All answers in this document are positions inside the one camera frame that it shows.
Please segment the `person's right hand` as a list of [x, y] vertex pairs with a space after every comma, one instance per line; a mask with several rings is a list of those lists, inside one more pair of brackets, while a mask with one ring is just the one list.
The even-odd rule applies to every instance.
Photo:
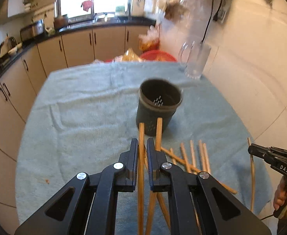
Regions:
[[287, 181], [282, 177], [274, 194], [273, 207], [278, 210], [287, 201]]

